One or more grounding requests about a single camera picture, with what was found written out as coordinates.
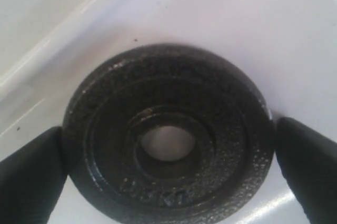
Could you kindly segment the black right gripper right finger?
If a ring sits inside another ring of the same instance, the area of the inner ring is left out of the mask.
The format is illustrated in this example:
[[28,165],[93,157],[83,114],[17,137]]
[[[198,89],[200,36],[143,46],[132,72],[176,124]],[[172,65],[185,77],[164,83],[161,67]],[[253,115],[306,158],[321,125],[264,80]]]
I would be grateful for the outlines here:
[[276,123],[282,175],[310,223],[336,223],[336,142],[290,118]]

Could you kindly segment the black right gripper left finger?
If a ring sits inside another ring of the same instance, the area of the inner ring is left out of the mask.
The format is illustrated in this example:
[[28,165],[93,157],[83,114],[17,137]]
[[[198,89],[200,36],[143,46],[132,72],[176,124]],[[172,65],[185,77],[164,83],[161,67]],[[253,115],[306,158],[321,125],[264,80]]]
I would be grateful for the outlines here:
[[1,223],[47,223],[67,170],[61,127],[52,127],[1,161]]

